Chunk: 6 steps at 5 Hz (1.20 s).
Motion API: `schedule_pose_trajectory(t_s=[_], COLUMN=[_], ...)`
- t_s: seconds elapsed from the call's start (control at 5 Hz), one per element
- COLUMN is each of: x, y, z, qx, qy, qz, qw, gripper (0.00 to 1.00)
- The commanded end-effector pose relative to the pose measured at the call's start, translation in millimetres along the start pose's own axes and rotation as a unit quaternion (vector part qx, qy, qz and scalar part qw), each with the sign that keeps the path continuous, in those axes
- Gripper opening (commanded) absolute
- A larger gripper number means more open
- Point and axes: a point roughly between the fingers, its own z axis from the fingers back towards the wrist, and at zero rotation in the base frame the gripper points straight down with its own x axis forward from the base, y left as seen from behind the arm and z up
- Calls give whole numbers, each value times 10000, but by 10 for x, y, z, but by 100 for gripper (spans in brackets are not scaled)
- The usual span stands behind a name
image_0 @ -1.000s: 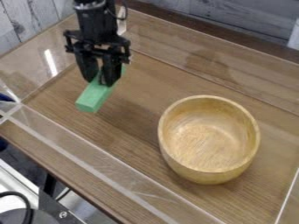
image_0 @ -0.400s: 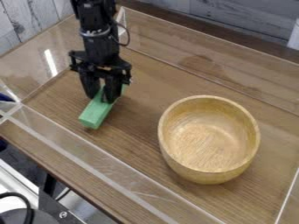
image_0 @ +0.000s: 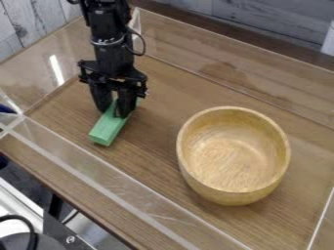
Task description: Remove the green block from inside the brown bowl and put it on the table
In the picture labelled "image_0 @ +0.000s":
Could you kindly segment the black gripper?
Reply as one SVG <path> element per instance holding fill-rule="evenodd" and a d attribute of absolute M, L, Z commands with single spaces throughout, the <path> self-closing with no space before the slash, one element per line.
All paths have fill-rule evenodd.
<path fill-rule="evenodd" d="M 146 97 L 148 76 L 136 68 L 132 37 L 102 40 L 93 39 L 96 59 L 79 61 L 81 81 L 90 85 L 90 92 L 98 110 L 105 113 L 113 104 L 112 92 L 118 92 L 116 116 L 126 119 L 137 109 L 138 98 Z"/>

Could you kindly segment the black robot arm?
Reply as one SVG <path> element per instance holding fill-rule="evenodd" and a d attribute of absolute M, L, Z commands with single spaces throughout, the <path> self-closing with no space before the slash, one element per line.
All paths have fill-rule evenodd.
<path fill-rule="evenodd" d="M 79 5 L 90 27 L 96 59 L 81 60 L 81 81 L 89 85 L 96 106 L 106 112 L 116 103 L 114 115 L 128 118 L 146 98 L 148 76 L 136 68 L 136 57 L 146 53 L 142 35 L 130 27 L 129 0 L 67 0 Z"/>

